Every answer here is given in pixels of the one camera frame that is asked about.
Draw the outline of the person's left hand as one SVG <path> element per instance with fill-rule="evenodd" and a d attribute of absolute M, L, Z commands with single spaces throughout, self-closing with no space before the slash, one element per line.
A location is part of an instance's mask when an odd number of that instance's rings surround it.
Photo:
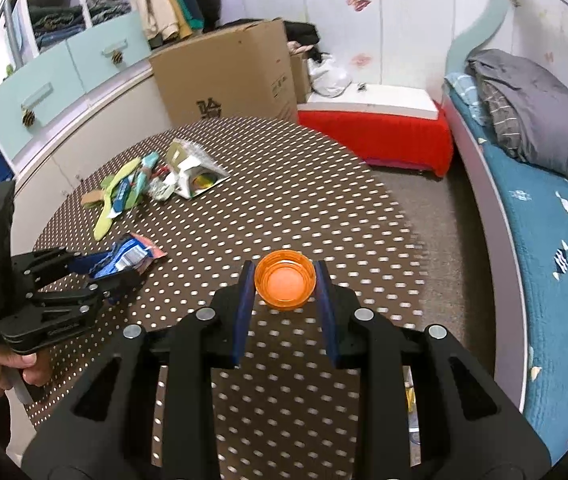
<path fill-rule="evenodd" d="M 27 384 L 42 387 L 52 378 L 49 352 L 43 350 L 20 356 L 8 347 L 0 346 L 0 397 L 12 388 L 8 370 L 18 370 Z"/>

